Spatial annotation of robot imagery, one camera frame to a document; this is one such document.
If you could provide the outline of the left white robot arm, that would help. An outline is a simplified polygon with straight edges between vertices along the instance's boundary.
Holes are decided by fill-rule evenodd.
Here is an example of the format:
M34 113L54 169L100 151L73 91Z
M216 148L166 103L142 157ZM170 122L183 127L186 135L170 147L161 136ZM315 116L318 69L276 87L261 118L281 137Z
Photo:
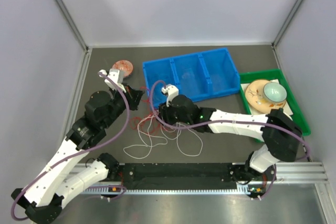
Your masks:
M106 130L123 113L137 110L144 92L122 85L120 90L97 91L85 104L85 113L66 134L52 159L30 184L16 188L11 197L13 219L15 207L21 206L34 223L52 223L77 195L101 180L114 180L119 162L102 153L85 170L68 177L72 169L97 149Z

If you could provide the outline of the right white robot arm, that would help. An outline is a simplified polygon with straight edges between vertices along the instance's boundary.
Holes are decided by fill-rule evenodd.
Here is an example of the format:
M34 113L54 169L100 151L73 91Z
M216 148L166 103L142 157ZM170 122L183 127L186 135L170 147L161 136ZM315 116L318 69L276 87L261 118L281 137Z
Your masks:
M236 181L256 180L279 161L294 162L302 136L300 127L282 109L260 115L234 114L198 107L184 95L161 103L158 117L166 125L183 123L200 133L230 133L260 140L262 147L249 154L244 167L233 170Z

